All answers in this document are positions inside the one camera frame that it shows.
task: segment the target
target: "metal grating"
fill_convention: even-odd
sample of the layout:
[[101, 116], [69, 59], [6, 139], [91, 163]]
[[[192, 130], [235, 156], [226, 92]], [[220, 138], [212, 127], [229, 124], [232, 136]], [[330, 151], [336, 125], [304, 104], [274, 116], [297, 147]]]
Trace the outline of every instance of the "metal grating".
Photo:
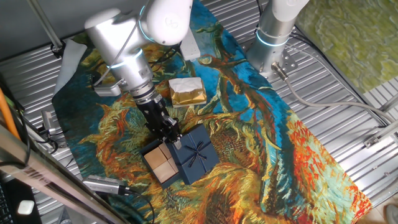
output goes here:
[[[398, 78], [393, 78], [392, 80], [365, 93], [364, 96], [373, 104], [373, 106], [380, 108], [396, 94], [398, 94]], [[388, 114], [394, 119], [398, 119], [398, 106], [391, 109]]]
[[[201, 1], [235, 37], [244, 49], [253, 38], [258, 23], [259, 11], [255, 0], [202, 0]], [[309, 46], [294, 39], [288, 42], [305, 49], [311, 54]], [[357, 101], [342, 79], [330, 74], [313, 57], [289, 49], [298, 63], [298, 70], [289, 74], [297, 92], [312, 102]], [[36, 127], [42, 125], [41, 110], [50, 111], [53, 120], [57, 117], [51, 104], [53, 89], [58, 77], [61, 60], [56, 59], [49, 46], [0, 63], [0, 73], [4, 75], [16, 98], [25, 106], [27, 119]], [[309, 108], [301, 105], [290, 94], [284, 82], [269, 77], [275, 91], [297, 113], [311, 132], [323, 143], [329, 153], [344, 168], [356, 185], [371, 198], [373, 204], [383, 202], [396, 187], [386, 187], [398, 177], [398, 146], [393, 139], [366, 149], [363, 141], [376, 133], [379, 123], [365, 110], [351, 106], [336, 108]], [[69, 148], [58, 150], [54, 157], [63, 165], [73, 157]], [[81, 178], [80, 171], [72, 161], [68, 170]], [[62, 204], [34, 189], [39, 213], [44, 224], [56, 223]]]
[[[61, 59], [54, 57], [50, 47], [46, 46], [0, 63], [0, 73], [16, 99], [25, 108], [25, 117], [36, 128], [42, 126], [41, 111], [44, 110], [51, 112], [58, 127], [57, 131], [61, 131], [51, 103], [61, 62]], [[53, 156], [65, 166], [73, 158], [70, 149], [61, 143], [65, 142], [62, 134], [54, 136], [53, 139], [60, 143], [60, 148]], [[81, 179], [74, 160], [69, 163], [67, 169]], [[36, 189], [34, 197], [42, 223], [56, 223], [63, 205]]]

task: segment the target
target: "metal rail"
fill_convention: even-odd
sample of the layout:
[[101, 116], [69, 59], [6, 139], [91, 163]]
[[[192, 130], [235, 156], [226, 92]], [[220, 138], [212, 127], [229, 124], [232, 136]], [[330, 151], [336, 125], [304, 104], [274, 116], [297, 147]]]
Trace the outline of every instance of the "metal rail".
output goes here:
[[53, 43], [54, 48], [52, 50], [54, 50], [55, 52], [58, 52], [59, 50], [61, 50], [62, 42], [56, 35], [54, 29], [51, 26], [49, 19], [45, 15], [40, 4], [37, 2], [37, 0], [26, 0], [26, 1], [28, 2], [29, 6], [32, 8], [33, 12], [39, 19], [40, 23], [42, 24], [44, 31], [47, 33], [51, 42]]
[[[23, 161], [26, 145], [0, 126], [0, 161]], [[128, 223], [45, 151], [32, 151], [29, 166], [0, 167], [4, 172], [98, 223]]]

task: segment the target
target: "white cable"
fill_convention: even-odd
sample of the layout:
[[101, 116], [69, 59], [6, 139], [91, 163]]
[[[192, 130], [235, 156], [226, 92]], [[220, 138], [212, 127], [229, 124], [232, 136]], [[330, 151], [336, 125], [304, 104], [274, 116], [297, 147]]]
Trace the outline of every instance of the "white cable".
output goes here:
[[[148, 6], [149, 1], [150, 1], [150, 0], [148, 0], [148, 1], [145, 3], [145, 6], [143, 7], [143, 9], [145, 9], [145, 8]], [[143, 17], [143, 15], [144, 15], [144, 12], [141, 12], [141, 13], [139, 14], [138, 20], [137, 20], [136, 24], [134, 25], [134, 27], [132, 28], [132, 31], [131, 31], [131, 33], [129, 34], [129, 37], [127, 38], [127, 40], [126, 40], [125, 43], [123, 44], [123, 46], [122, 46], [122, 48], [120, 49], [120, 51], [119, 51], [119, 53], [117, 54], [117, 56], [114, 58], [114, 60], [113, 60], [113, 62], [112, 62], [112, 64], [111, 64], [111, 66], [108, 67], [108, 69], [105, 71], [105, 73], [102, 74], [101, 78], [99, 78], [99, 80], [98, 80], [97, 82], [95, 82], [93, 86], [97, 86], [98, 84], [100, 84], [100, 82], [102, 82], [102, 80], [104, 80], [105, 76], [111, 71], [112, 66], [116, 63], [116, 61], [118, 60], [118, 58], [119, 58], [120, 55], [122, 54], [123, 50], [126, 48], [126, 46], [127, 46], [128, 42], [129, 42], [129, 40], [130, 40], [132, 34], [133, 34], [134, 31], [136, 30], [136, 28], [137, 28], [137, 26], [138, 26], [138, 23], [139, 23], [139, 21], [141, 20], [141, 18]]]
[[[309, 53], [304, 52], [303, 50], [297, 50], [297, 49], [294, 49], [293, 47], [290, 47], [290, 46], [288, 46], [288, 45], [286, 45], [286, 46], [287, 46], [288, 48], [290, 48], [290, 49], [293, 49], [293, 50], [296, 50], [296, 51], [298, 51], [298, 52], [307, 54], [307, 55], [313, 57], [315, 60], [317, 60], [318, 62], [321, 63], [321, 61], [319, 61], [317, 58], [315, 58], [314, 56], [312, 56], [312, 55], [309, 54]], [[301, 97], [296, 93], [296, 91], [293, 89], [293, 86], [292, 86], [292, 84], [290, 83], [289, 79], [286, 79], [285, 82], [286, 82], [287, 87], [291, 90], [291, 92], [292, 92], [293, 95], [299, 100], [299, 102], [301, 102], [301, 103], [303, 103], [303, 104], [305, 104], [305, 105], [307, 105], [307, 106], [314, 106], [314, 107], [331, 107], [331, 106], [341, 106], [341, 105], [358, 106], [358, 107], [362, 107], [362, 108], [371, 110], [371, 111], [373, 111], [373, 112], [375, 112], [375, 113], [377, 113], [377, 114], [379, 114], [379, 115], [385, 117], [385, 118], [388, 119], [391, 123], [393, 123], [393, 122], [395, 121], [394, 119], [392, 119], [392, 118], [391, 118], [388, 114], [386, 114], [385, 112], [383, 112], [383, 111], [381, 111], [381, 110], [379, 110], [379, 109], [376, 109], [376, 108], [374, 108], [374, 107], [372, 107], [372, 106], [366, 105], [366, 104], [364, 104], [364, 103], [357, 103], [357, 102], [311, 103], [311, 102], [305, 101], [305, 100], [304, 100], [303, 98], [301, 98]]]

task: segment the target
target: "textured mat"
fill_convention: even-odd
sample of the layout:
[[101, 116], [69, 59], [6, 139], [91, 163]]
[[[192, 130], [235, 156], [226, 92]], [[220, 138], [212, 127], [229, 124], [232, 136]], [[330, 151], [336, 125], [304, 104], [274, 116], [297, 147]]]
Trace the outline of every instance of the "textured mat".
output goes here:
[[[205, 125], [221, 162], [192, 185], [179, 180], [162, 190], [139, 156], [154, 139], [143, 115], [128, 93], [101, 98], [91, 90], [90, 74], [103, 73], [106, 65], [80, 35], [75, 41], [88, 50], [53, 105], [82, 176], [125, 180], [150, 198], [159, 223], [355, 223], [368, 212], [368, 198], [198, 1], [191, 18], [201, 57], [184, 62], [177, 54], [153, 68], [154, 82], [183, 132]], [[150, 62], [166, 50], [144, 48]], [[168, 80], [176, 77], [201, 77], [208, 103], [172, 108]], [[151, 219], [139, 198], [110, 201], [137, 222]]]
[[398, 76], [398, 1], [311, 0], [297, 24], [362, 93]]

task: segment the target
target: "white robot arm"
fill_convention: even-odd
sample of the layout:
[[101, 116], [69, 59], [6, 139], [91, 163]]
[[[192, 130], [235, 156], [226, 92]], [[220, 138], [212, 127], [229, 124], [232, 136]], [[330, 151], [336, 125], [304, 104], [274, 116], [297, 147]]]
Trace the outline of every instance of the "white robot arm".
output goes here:
[[296, 17], [309, 0], [270, 0], [262, 13], [256, 39], [246, 56], [249, 63], [268, 77], [271, 65], [283, 64], [285, 44], [292, 32]]
[[[150, 42], [162, 45], [181, 42], [189, 29], [192, 1], [149, 0], [139, 13], [124, 15], [119, 9], [109, 9], [85, 22], [87, 34], [104, 61], [112, 65], [117, 80], [113, 85], [95, 86], [95, 91], [100, 96], [119, 95], [119, 87], [129, 91], [147, 120], [146, 126], [159, 140], [168, 140], [177, 148], [181, 137], [177, 120], [169, 116], [162, 96], [155, 91], [152, 69], [140, 47]], [[114, 61], [125, 43], [126, 47]]]

